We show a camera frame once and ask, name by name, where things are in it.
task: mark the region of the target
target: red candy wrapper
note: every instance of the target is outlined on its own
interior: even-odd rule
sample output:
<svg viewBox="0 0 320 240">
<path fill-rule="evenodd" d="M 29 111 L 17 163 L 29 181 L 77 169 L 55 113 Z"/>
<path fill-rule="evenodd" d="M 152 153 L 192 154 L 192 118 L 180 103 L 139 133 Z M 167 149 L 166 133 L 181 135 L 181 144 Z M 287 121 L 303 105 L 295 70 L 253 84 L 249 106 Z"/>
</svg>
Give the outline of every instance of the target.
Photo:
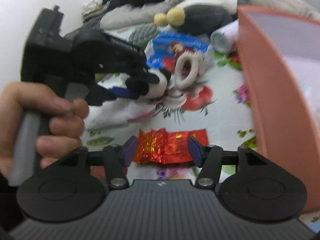
<svg viewBox="0 0 320 240">
<path fill-rule="evenodd" d="M 194 136 L 201 144 L 208 145 L 208 136 L 205 129 L 195 131 L 167 132 L 139 131 L 137 153 L 133 159 L 141 164 L 170 164 L 192 161 L 188 152 L 188 137 Z"/>
</svg>

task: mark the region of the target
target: toy ear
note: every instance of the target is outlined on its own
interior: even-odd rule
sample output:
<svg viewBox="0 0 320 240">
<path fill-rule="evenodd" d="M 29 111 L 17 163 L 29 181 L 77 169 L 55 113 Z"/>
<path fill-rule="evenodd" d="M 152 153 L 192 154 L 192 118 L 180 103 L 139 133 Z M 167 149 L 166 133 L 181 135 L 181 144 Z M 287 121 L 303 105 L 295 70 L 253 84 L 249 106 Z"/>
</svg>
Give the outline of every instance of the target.
<svg viewBox="0 0 320 240">
<path fill-rule="evenodd" d="M 125 85 L 131 92 L 141 96 L 145 96 L 149 92 L 149 84 L 144 80 L 128 78 Z"/>
<path fill-rule="evenodd" d="M 165 78 L 167 79 L 168 83 L 169 83 L 169 80 L 171 79 L 171 72 L 167 71 L 166 69 L 159 69 L 160 72 L 165 76 Z"/>
<path fill-rule="evenodd" d="M 158 78 L 158 76 L 156 74 L 148 73 L 148 75 L 146 77 L 146 82 L 148 84 L 159 84 L 160 79 Z"/>
<path fill-rule="evenodd" d="M 168 25 L 167 15 L 164 13 L 157 13 L 153 17 L 153 22 L 156 26 L 166 26 Z"/>
<path fill-rule="evenodd" d="M 168 22 L 173 27 L 182 26 L 186 19 L 186 14 L 184 12 L 184 9 L 182 7 L 176 7 L 176 8 L 170 9 L 167 13 L 167 19 L 168 19 Z"/>
</svg>

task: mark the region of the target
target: hand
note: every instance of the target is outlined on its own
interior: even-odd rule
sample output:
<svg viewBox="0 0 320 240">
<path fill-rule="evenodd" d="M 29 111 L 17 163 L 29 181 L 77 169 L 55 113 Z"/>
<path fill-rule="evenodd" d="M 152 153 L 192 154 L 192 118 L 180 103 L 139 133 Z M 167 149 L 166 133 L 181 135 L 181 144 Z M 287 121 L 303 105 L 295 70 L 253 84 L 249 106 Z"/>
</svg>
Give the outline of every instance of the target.
<svg viewBox="0 0 320 240">
<path fill-rule="evenodd" d="M 89 112 L 84 100 L 70 103 L 43 84 L 13 82 L 7 85 L 0 95 L 0 172 L 6 178 L 11 171 L 14 142 L 24 108 L 55 116 L 49 123 L 53 135 L 40 136 L 36 141 L 36 150 L 43 157 L 42 168 L 81 146 L 83 119 Z"/>
</svg>

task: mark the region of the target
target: ribbed black surface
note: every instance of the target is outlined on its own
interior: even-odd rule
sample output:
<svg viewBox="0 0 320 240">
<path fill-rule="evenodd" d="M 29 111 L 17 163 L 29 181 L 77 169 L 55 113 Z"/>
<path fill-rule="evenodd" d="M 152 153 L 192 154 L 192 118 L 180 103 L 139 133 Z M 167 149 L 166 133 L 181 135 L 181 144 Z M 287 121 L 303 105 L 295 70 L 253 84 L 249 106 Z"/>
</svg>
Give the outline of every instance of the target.
<svg viewBox="0 0 320 240">
<path fill-rule="evenodd" d="M 16 240 L 309 240 L 313 233 L 298 220 L 275 225 L 242 220 L 226 211 L 214 192 L 188 180 L 138 180 L 112 191 L 81 220 L 59 225 L 27 220 L 11 235 Z"/>
</svg>

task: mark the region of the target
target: blanket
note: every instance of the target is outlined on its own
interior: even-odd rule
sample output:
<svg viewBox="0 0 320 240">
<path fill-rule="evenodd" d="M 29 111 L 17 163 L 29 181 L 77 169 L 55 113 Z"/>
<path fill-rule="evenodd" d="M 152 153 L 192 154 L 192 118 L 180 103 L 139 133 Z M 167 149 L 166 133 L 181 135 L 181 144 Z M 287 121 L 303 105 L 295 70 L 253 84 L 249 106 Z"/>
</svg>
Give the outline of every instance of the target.
<svg viewBox="0 0 320 240">
<path fill-rule="evenodd" d="M 167 13 L 182 1 L 184 0 L 165 0 L 142 7 L 133 7 L 127 4 L 106 13 L 101 19 L 100 27 L 104 30 L 110 30 L 129 25 L 151 23 L 156 13 Z"/>
</svg>

